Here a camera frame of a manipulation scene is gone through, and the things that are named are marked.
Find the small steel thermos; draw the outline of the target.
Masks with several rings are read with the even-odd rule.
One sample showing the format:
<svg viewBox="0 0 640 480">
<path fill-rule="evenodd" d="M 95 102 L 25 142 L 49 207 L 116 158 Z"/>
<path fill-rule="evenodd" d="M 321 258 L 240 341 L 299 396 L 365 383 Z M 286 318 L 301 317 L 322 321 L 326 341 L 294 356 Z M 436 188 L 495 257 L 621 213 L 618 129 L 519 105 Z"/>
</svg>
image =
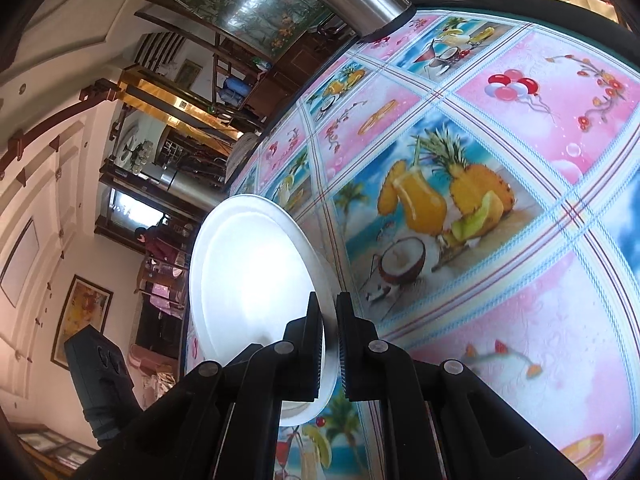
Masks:
<svg viewBox="0 0 640 480">
<path fill-rule="evenodd" d="M 201 210 L 211 211 L 227 198 L 223 192 L 210 188 L 183 171 L 168 172 L 166 177 L 169 194 Z"/>
</svg>

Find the seated person in maroon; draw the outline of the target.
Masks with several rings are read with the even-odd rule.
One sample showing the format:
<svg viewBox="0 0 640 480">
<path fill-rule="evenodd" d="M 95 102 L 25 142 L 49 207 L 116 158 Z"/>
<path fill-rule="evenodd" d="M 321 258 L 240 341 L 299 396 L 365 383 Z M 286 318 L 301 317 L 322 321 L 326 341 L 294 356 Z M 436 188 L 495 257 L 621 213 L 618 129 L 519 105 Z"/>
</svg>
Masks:
<svg viewBox="0 0 640 480">
<path fill-rule="evenodd" d="M 136 240 L 142 244 L 156 260 L 175 263 L 178 258 L 178 249 L 172 246 L 162 237 L 162 231 L 157 226 L 144 228 L 139 226 L 134 230 Z"/>
</svg>

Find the framed horses painting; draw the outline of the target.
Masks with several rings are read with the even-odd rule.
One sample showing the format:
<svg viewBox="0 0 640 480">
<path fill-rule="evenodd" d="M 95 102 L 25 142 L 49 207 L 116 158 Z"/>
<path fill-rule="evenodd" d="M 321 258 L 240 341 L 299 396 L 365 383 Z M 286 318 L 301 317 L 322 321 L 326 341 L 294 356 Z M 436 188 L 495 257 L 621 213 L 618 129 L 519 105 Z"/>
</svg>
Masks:
<svg viewBox="0 0 640 480">
<path fill-rule="evenodd" d="M 113 292 L 110 290 L 77 274 L 73 276 L 56 326 L 51 350 L 53 364 L 68 369 L 64 344 L 86 326 L 104 332 L 112 299 Z"/>
</svg>

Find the large floral wall painting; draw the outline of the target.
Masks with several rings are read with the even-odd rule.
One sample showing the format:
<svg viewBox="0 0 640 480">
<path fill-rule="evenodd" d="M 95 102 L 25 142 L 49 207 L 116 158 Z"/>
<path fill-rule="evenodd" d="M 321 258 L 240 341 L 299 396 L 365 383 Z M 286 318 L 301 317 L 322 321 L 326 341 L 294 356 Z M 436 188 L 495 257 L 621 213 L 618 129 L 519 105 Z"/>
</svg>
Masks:
<svg viewBox="0 0 640 480">
<path fill-rule="evenodd" d="M 330 16 L 319 0 L 149 0 L 173 10 L 269 62 Z"/>
</svg>

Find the colourful patterned tablecloth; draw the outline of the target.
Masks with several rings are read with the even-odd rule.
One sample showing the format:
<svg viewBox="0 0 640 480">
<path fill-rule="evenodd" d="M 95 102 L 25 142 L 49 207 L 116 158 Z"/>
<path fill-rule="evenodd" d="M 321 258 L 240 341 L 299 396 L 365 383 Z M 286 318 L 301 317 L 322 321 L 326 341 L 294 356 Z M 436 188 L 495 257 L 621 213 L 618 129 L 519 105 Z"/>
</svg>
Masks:
<svg viewBox="0 0 640 480">
<path fill-rule="evenodd" d="M 341 373 L 227 478 L 634 479 L 639 69 L 567 28 L 421 8 L 341 50 L 235 170 L 349 292 L 380 398 Z"/>
</svg>

